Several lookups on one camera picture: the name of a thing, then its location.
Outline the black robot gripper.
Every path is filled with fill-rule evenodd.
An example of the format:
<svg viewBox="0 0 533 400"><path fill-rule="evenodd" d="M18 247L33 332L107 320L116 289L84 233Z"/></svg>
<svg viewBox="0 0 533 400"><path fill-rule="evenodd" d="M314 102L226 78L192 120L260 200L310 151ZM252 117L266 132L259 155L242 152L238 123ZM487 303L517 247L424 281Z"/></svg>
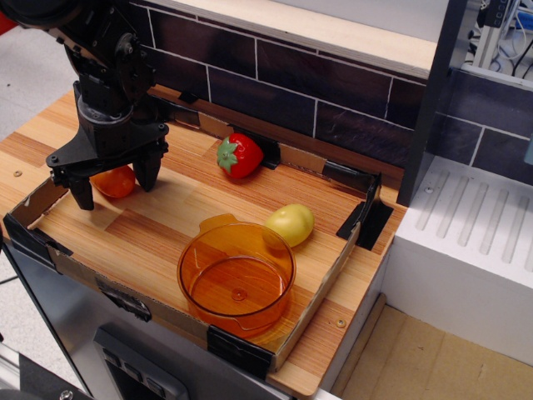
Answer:
<svg viewBox="0 0 533 400"><path fill-rule="evenodd" d="M85 101L79 81L73 88L78 131L70 142L47 157L53 182L70 188L77 205L86 211L94 209L89 177L114 168L133 165L141 188L151 191L168 151L168 126L159 121L134 121L130 104L116 115L102 112Z"/></svg>

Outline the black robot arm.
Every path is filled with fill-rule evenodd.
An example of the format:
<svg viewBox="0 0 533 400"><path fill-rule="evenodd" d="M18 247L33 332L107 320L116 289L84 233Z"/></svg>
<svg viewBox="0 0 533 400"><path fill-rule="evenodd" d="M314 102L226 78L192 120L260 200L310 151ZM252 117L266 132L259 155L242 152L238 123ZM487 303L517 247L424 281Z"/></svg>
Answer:
<svg viewBox="0 0 533 400"><path fill-rule="evenodd" d="M63 45L78 79L74 138L47 157L53 182L83 210L94 207L90 178L132 165L145 191L168 150L167 125L147 92L155 70L131 23L113 1L3 1L1 11Z"/></svg>

